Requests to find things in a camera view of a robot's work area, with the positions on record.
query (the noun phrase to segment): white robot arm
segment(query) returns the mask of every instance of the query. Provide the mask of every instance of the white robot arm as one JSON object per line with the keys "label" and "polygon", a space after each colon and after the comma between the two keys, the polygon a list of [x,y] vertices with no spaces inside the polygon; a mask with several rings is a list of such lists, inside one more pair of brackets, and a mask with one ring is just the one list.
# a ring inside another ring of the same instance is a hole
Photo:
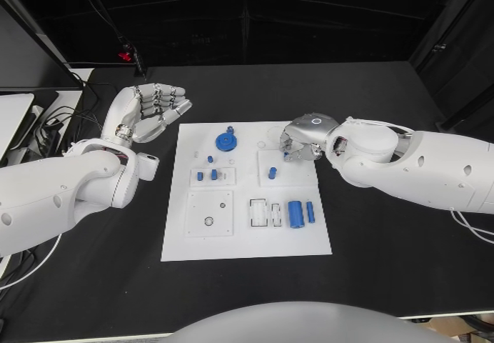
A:
{"label": "white robot arm", "polygon": [[494,146],[485,141],[351,117],[338,125],[324,114],[305,114],[285,127],[279,149],[285,161],[315,160],[324,151],[357,187],[435,209],[494,214]]}
{"label": "white robot arm", "polygon": [[184,94],[164,84],[124,88],[101,139],[79,141],[63,157],[0,169],[0,257],[62,234],[90,213],[126,206],[160,163],[131,143],[151,141],[188,110]]}

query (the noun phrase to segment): monitor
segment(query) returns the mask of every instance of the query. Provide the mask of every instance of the monitor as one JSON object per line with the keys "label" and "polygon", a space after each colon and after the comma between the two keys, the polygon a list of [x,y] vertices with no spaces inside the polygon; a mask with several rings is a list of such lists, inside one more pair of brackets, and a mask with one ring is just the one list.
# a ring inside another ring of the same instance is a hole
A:
{"label": "monitor", "polygon": [[4,0],[0,0],[0,47],[0,91],[82,89]]}

